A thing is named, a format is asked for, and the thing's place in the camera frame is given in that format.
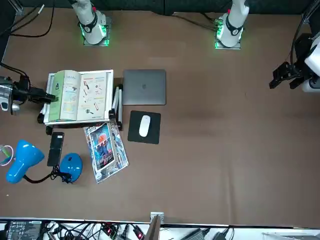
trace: brown tabletop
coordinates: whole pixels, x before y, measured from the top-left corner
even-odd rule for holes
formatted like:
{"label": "brown tabletop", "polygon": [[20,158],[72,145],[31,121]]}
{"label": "brown tabletop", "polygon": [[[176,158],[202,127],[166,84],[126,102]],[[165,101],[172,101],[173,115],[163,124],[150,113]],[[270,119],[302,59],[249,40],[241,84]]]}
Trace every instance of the brown tabletop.
{"label": "brown tabletop", "polygon": [[[109,47],[83,46],[72,9],[57,9],[42,38],[11,37],[3,62],[44,88],[59,70],[165,69],[165,106],[124,106],[129,166],[96,184],[84,132],[64,130],[62,155],[80,154],[76,184],[5,180],[0,168],[0,215],[145,221],[164,212],[167,223],[319,227],[320,95],[269,89],[272,72],[287,57],[299,16],[250,15],[242,49],[215,50],[214,33],[152,12],[107,12]],[[199,14],[187,17],[206,20]],[[20,31],[47,30],[51,9]],[[1,69],[2,75],[18,75]],[[37,123],[40,107],[27,103],[18,116],[0,111],[0,144],[25,139],[48,156],[50,136]],[[129,142],[131,110],[161,113],[158,145]],[[27,175],[47,175],[47,159]]]}

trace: blue desk lamp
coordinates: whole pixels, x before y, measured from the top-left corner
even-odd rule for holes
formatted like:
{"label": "blue desk lamp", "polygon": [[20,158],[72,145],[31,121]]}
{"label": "blue desk lamp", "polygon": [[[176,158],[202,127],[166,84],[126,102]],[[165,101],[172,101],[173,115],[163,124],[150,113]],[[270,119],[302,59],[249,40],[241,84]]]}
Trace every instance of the blue desk lamp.
{"label": "blue desk lamp", "polygon": [[17,184],[23,178],[29,183],[42,183],[48,178],[54,180],[56,177],[61,177],[62,182],[67,184],[76,181],[82,172],[82,160],[76,153],[69,153],[61,161],[60,167],[58,165],[53,167],[50,174],[40,180],[32,180],[26,176],[28,168],[37,165],[44,159],[45,155],[31,143],[20,140],[16,147],[15,161],[11,165],[6,174],[6,180],[9,183]]}

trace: magazine cover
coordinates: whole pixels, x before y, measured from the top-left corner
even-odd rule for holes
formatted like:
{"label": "magazine cover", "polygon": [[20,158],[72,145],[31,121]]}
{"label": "magazine cover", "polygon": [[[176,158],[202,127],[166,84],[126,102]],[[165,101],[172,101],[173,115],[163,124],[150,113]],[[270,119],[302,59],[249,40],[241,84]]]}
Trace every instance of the magazine cover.
{"label": "magazine cover", "polygon": [[102,124],[92,131],[90,141],[95,170],[101,172],[115,160],[108,125]]}
{"label": "magazine cover", "polygon": [[[102,125],[108,127],[108,133],[111,132],[111,141],[113,142],[112,145],[114,146],[117,157],[116,161],[113,161],[112,163],[108,164],[104,169],[101,169],[101,171],[97,171],[94,160],[94,152],[92,151],[92,142],[90,135],[92,132],[95,132],[97,129],[99,129]],[[111,177],[112,175],[116,174],[121,169],[129,165],[125,148],[120,137],[120,132],[115,121],[111,121],[108,124],[97,124],[93,127],[84,127],[83,130],[91,156],[93,174],[97,184],[101,183],[105,179]]]}

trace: black phone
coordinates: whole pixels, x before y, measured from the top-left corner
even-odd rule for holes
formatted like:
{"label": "black phone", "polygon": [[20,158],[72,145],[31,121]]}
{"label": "black phone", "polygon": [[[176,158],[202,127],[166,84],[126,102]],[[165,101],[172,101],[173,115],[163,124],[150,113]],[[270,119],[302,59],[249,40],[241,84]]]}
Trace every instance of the black phone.
{"label": "black phone", "polygon": [[60,163],[62,145],[64,143],[64,132],[55,131],[51,136],[50,150],[47,166],[53,167]]}

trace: white device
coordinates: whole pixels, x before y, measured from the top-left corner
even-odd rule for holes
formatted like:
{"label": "white device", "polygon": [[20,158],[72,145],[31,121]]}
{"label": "white device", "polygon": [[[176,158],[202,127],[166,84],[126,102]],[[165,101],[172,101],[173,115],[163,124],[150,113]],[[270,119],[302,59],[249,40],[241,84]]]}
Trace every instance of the white device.
{"label": "white device", "polygon": [[303,82],[302,90],[306,93],[320,93],[320,33],[315,36],[309,55],[304,63],[317,75],[315,79],[308,79]]}
{"label": "white device", "polygon": [[223,26],[216,36],[224,47],[232,48],[238,44],[248,14],[248,0],[232,0],[230,13],[220,17],[223,20]]}
{"label": "white device", "polygon": [[90,0],[69,0],[77,15],[83,37],[91,44],[99,44],[107,36],[106,15],[92,8]]}
{"label": "white device", "polygon": [[148,135],[149,126],[150,126],[150,116],[143,115],[140,123],[139,134],[141,137],[146,137]]}

